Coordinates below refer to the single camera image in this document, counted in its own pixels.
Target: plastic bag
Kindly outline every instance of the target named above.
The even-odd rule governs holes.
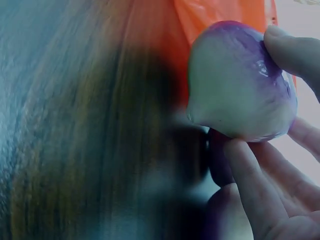
[[[238,21],[262,33],[268,25],[278,24],[274,0],[174,0],[174,4],[190,44],[218,21]]]

